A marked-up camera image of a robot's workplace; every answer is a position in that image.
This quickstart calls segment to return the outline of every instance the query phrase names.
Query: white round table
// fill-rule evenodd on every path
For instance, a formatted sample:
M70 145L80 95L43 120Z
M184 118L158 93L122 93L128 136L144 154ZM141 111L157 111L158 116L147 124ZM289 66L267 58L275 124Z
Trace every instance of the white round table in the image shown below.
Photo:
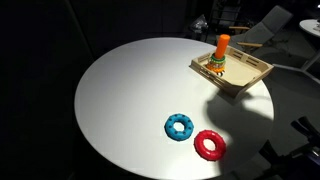
M214 49L193 40L155 38L100 57L75 95L85 138L115 165L155 179L212 178L250 160L271 133L272 100L262 81L238 103L218 95L215 85L189 67L191 59ZM194 124L191 137L181 142L164 131L168 117L176 113ZM206 161L195 151L194 138L204 129L224 138L227 152L220 161ZM206 140L205 145L214 148Z
M306 19L303 21L300 21L299 25L300 28L306 31L307 33L320 37L320 31L314 30L313 28L317 27L317 22L316 19Z

